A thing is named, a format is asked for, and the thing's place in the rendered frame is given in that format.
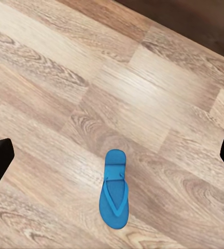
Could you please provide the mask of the sandal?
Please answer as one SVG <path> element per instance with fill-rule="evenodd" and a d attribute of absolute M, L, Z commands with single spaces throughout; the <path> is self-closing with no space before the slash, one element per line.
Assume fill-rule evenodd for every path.
<path fill-rule="evenodd" d="M 113 229 L 123 228 L 129 217 L 125 165 L 126 156 L 123 151 L 112 149 L 106 154 L 99 210 L 104 222 Z"/>

